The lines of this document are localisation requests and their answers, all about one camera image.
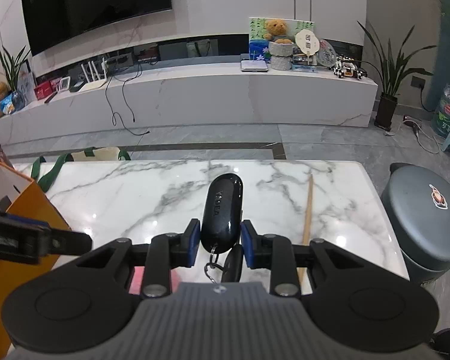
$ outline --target gray trash can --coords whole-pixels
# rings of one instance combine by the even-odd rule
[[[382,203],[394,228],[410,281],[450,269],[450,184],[420,166],[393,163]]]

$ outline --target trash can lid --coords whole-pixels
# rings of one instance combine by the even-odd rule
[[[391,174],[385,195],[402,251],[425,268],[450,268],[450,184],[429,169],[404,166]]]

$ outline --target blue vase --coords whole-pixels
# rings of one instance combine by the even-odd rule
[[[23,107],[25,107],[25,98],[23,97],[22,92],[15,91],[12,93],[12,103],[13,106],[15,107],[14,112],[17,112]]]

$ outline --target gray plush basket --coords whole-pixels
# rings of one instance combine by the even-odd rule
[[[293,54],[294,46],[294,43],[268,43],[268,49],[273,56],[291,56]]]
[[[270,58],[270,66],[276,71],[289,71],[292,68],[290,63],[291,58],[289,56],[276,56],[273,55]]]

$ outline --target potted plant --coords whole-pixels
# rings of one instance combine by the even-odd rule
[[[18,53],[17,57],[14,58],[10,53],[7,51],[7,49],[2,45],[4,55],[0,51],[0,62],[2,63],[3,72],[5,73],[5,77],[7,79],[8,86],[10,86],[10,89],[12,91],[12,103],[15,107],[15,111],[18,111],[25,107],[25,99],[23,97],[23,94],[20,93],[18,90],[18,77],[20,73],[20,67],[27,59],[28,55],[30,54],[30,51],[28,51],[27,54],[24,56],[23,53],[25,51],[25,46],[22,50]]]
[[[418,52],[422,50],[432,49],[436,46],[423,47],[421,49],[415,50],[410,55],[405,57],[405,54],[402,52],[402,49],[405,43],[410,38],[410,36],[412,35],[413,30],[415,29],[415,26],[413,26],[408,32],[407,36],[405,37],[405,40],[403,41],[402,46],[398,51],[396,59],[394,59],[392,55],[392,45],[390,42],[390,38],[388,39],[387,54],[385,54],[382,42],[380,41],[380,38],[378,37],[377,32],[375,31],[373,26],[370,25],[370,28],[373,31],[375,38],[377,39],[380,49],[377,47],[377,42],[375,42],[375,39],[372,36],[372,34],[360,22],[359,24],[360,27],[363,29],[363,31],[365,31],[366,36],[370,39],[371,43],[375,47],[375,50],[377,51],[380,61],[380,69],[378,69],[374,64],[370,62],[362,61],[375,68],[375,70],[378,72],[380,76],[380,81],[382,82],[382,94],[380,96],[380,102],[374,124],[377,127],[390,131],[390,126],[392,124],[392,116],[394,115],[395,108],[397,107],[398,99],[396,95],[402,81],[407,76],[414,73],[423,74],[425,76],[433,76],[433,73],[430,73],[421,67],[412,67],[406,69],[408,62],[410,62],[410,59]]]

